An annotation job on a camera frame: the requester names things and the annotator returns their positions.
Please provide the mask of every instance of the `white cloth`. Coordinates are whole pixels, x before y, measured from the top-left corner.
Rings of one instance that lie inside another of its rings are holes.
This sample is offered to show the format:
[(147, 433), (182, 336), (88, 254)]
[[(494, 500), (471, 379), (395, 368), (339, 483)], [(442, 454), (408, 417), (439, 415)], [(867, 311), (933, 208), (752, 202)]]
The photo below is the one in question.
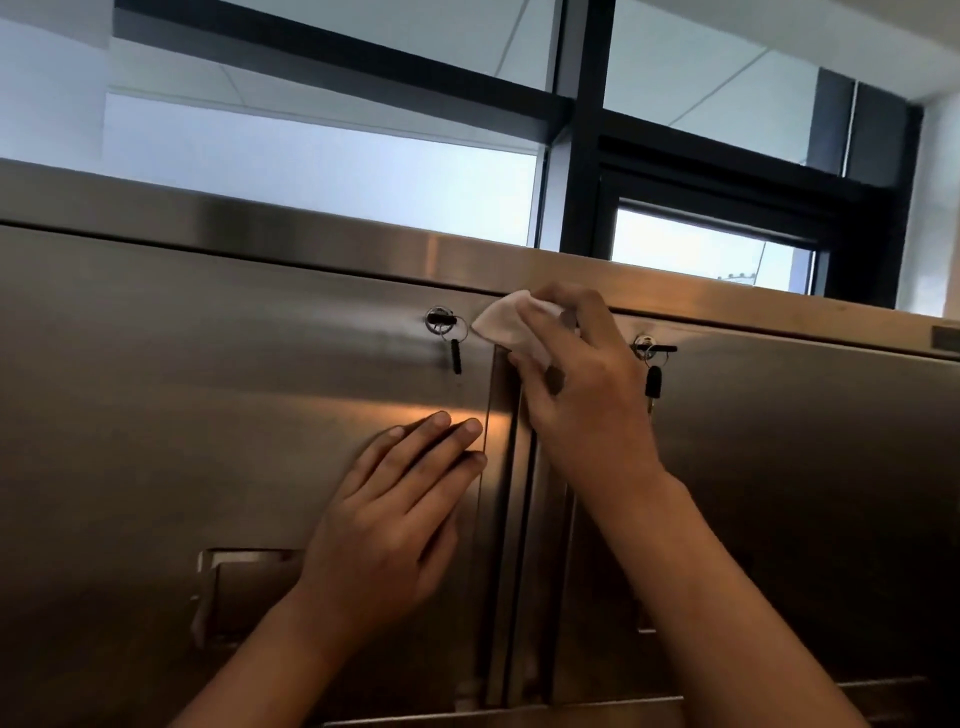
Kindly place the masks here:
[(517, 302), (524, 300), (551, 316), (559, 317), (564, 312), (555, 303), (535, 299), (530, 291), (515, 291), (491, 303), (483, 313), (477, 316), (472, 328), (487, 341), (499, 344), (511, 352), (533, 356), (544, 367), (548, 367), (550, 354), (516, 312)]

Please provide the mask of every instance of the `left hand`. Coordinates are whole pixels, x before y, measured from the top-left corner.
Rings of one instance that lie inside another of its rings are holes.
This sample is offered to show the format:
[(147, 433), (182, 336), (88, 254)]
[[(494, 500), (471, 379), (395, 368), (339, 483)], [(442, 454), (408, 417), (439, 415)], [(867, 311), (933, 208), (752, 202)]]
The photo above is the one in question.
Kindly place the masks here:
[(283, 602), (328, 660), (346, 660), (440, 584), (457, 545), (453, 509), (487, 464), (482, 452), (464, 455), (483, 431), (477, 420), (438, 442), (449, 427), (438, 412), (384, 432), (327, 507)]

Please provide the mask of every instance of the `ceiling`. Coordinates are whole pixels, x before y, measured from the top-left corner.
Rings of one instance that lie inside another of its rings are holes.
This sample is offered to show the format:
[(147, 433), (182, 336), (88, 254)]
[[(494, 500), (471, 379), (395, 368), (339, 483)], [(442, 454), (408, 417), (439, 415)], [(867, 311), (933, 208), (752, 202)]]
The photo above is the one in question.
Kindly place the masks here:
[[(555, 0), (236, 4), (543, 87)], [(637, 0), (617, 4), (606, 106), (802, 161), (816, 67)], [(111, 90), (195, 106), (534, 154), (533, 142), (114, 39)]]
[(0, 0), (0, 17), (106, 48), (113, 0)]
[[(948, 48), (932, 33), (938, 18), (960, 12), (947, 10), (955, 0), (645, 2), (906, 99), (922, 101), (960, 89), (960, 52), (955, 50), (960, 43), (954, 40)], [(859, 10), (868, 8), (870, 14)], [(960, 24), (952, 22), (937, 36), (960, 37)]]
[(838, 0), (898, 28), (960, 51), (960, 3), (956, 0)]
[(803, 162), (818, 72), (807, 61), (621, 0), (604, 106)]

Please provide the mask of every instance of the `forearm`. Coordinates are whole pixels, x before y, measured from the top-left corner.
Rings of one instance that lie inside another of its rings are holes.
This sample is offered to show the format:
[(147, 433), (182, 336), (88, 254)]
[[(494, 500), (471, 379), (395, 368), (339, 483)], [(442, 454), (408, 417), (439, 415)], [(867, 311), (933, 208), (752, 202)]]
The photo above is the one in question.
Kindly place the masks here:
[(294, 728), (309, 716), (342, 660), (304, 637), (303, 615), (285, 598), (172, 728)]
[(598, 518), (677, 670), (687, 709), (715, 726), (862, 726), (709, 529), (675, 478)]

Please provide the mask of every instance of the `hand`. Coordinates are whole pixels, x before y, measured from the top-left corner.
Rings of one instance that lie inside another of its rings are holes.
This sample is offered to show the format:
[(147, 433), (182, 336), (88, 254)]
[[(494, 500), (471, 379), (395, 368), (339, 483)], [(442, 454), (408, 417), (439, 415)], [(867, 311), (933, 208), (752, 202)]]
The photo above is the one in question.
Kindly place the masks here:
[(381, 434), (326, 509), (284, 606), (328, 659), (346, 660), (440, 584), (457, 545), (453, 509), (487, 464), (464, 455), (483, 426), (467, 420), (438, 442), (449, 426), (438, 412)]
[(564, 372), (563, 390), (550, 394), (543, 368), (531, 357), (511, 353), (510, 359), (523, 380), (530, 421), (550, 462), (602, 525), (667, 477), (643, 396), (646, 367), (596, 291), (552, 283), (534, 297), (577, 314), (581, 336), (528, 303), (517, 306), (520, 318)]

